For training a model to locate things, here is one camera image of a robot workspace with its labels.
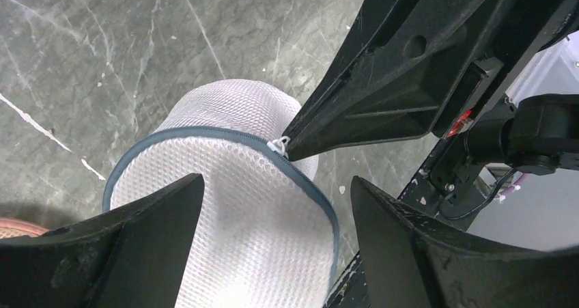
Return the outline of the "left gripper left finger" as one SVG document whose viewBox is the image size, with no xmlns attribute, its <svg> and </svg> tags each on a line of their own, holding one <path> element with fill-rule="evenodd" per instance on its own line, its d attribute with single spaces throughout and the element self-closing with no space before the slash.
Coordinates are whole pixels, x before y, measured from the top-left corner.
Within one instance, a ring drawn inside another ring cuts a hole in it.
<svg viewBox="0 0 579 308">
<path fill-rule="evenodd" d="M 79 223 L 1 239 L 1 306 L 174 306 L 203 191 L 190 174 Z"/>
</svg>

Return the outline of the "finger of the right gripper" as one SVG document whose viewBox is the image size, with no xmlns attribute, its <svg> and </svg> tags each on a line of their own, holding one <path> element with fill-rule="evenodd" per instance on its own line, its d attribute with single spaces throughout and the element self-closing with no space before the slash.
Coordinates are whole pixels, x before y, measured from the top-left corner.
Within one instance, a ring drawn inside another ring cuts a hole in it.
<svg viewBox="0 0 579 308">
<path fill-rule="evenodd" d="M 284 132 L 290 160 L 428 134 L 481 45 L 486 1 L 363 0 Z"/>
</svg>

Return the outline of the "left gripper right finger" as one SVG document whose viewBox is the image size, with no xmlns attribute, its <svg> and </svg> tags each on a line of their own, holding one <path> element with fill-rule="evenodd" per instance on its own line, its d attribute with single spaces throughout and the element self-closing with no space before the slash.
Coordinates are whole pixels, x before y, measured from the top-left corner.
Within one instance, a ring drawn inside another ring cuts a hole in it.
<svg viewBox="0 0 579 308">
<path fill-rule="evenodd" d="M 372 307 L 577 307 L 578 248 L 534 251 L 427 216 L 354 177 L 350 197 Z"/>
</svg>

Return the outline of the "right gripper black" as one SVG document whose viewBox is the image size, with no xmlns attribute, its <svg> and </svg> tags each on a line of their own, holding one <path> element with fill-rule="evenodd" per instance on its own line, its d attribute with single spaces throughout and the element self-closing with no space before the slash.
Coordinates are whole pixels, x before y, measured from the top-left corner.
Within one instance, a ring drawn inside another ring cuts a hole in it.
<svg viewBox="0 0 579 308">
<path fill-rule="evenodd" d="M 432 133 L 450 137 L 465 130 L 505 97 L 534 56 L 578 30 L 578 0 L 515 0 L 468 67 Z"/>
</svg>

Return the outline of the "white mesh laundry bag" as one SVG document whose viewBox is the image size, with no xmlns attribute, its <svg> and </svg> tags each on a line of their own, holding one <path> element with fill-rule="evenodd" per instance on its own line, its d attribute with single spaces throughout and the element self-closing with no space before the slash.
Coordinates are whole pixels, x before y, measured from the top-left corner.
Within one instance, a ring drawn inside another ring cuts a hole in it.
<svg viewBox="0 0 579 308">
<path fill-rule="evenodd" d="M 190 173 L 205 189 L 176 307 L 322 307 L 337 271 L 339 222 L 314 185 L 318 158 L 287 159 L 300 103 L 261 81 L 192 89 L 132 146 L 104 189 L 104 210 Z"/>
</svg>

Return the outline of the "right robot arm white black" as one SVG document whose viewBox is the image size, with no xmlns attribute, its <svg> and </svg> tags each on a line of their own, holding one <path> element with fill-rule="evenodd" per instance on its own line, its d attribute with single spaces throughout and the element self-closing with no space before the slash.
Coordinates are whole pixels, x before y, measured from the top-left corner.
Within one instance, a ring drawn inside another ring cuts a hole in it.
<svg viewBox="0 0 579 308">
<path fill-rule="evenodd" d="M 326 75 L 284 131 L 300 160 L 355 145 L 439 141 L 399 199 L 471 220 L 483 166 L 578 168 L 578 96 L 506 92 L 536 53 L 578 29 L 578 0 L 364 0 Z"/>
</svg>

